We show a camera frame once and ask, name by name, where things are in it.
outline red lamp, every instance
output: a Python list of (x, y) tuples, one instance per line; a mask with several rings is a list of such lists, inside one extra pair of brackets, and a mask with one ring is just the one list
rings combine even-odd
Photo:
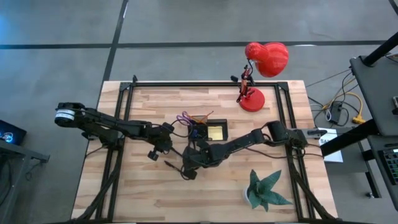
[[(250, 68), (246, 65), (241, 75), (240, 95), (236, 101), (244, 110), (255, 112), (261, 110), (264, 106), (265, 97), (257, 88), (247, 87), (248, 80), (252, 85), (255, 84), (251, 76), (251, 60), (254, 61), (257, 70), (262, 76), (274, 77), (286, 67), (289, 60), (289, 51), (282, 43), (272, 42), (261, 45), (257, 42), (251, 42), (246, 46), (244, 53), (248, 58)], [(232, 76), (231, 79), (234, 82), (238, 82), (237, 77)]]

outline concrete floor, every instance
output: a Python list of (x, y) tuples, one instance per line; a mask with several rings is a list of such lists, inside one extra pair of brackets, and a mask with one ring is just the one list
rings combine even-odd
[[(110, 44), (123, 0), (3, 0), (0, 44)], [(120, 43), (386, 40), (398, 16), (387, 0), (130, 0)], [(349, 59), (376, 45), (291, 46), (287, 68), (274, 79), (313, 83), (346, 70)], [(27, 130), (25, 145), (51, 154), (24, 184), (14, 223), (68, 220), (87, 141), (77, 129), (53, 123), (60, 101), (95, 107), (109, 49), (0, 50), (0, 119)], [(110, 80), (227, 80), (239, 75), (244, 47), (118, 49)], [(326, 103), (343, 75), (307, 89)], [(255, 80), (263, 78), (254, 74)], [(355, 98), (347, 102), (359, 108)], [(363, 116), (370, 119), (368, 109)], [(329, 127), (319, 117), (319, 126)], [(339, 217), (392, 223), (392, 207), (379, 171), (383, 198), (367, 199), (364, 174), (329, 173)]]

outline potted plant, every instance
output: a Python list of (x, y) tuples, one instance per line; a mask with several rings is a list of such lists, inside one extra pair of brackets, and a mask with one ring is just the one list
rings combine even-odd
[(259, 180), (256, 172), (250, 172), (250, 185), (243, 190), (243, 195), (247, 203), (251, 204), (251, 208), (256, 208), (261, 205), (268, 212), (268, 204), (273, 205), (290, 205), (290, 201), (286, 200), (280, 194), (273, 192), (271, 189), (279, 180), (280, 171), (277, 171), (270, 176)]

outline yellow sticky note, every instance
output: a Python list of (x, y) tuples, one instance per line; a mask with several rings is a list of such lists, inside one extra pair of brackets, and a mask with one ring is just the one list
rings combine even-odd
[(208, 137), (213, 141), (223, 140), (223, 127), (222, 126), (209, 126), (207, 127)]

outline white pot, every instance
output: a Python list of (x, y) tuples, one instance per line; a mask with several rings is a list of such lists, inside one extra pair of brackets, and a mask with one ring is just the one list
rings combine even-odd
[(249, 197), (248, 197), (248, 194), (247, 194), (248, 189), (249, 189), (249, 186), (247, 186), (247, 187), (245, 187), (245, 188), (243, 189), (243, 199), (244, 199), (244, 201), (245, 201), (248, 205), (251, 206), (251, 203), (250, 203), (250, 201), (249, 201)]

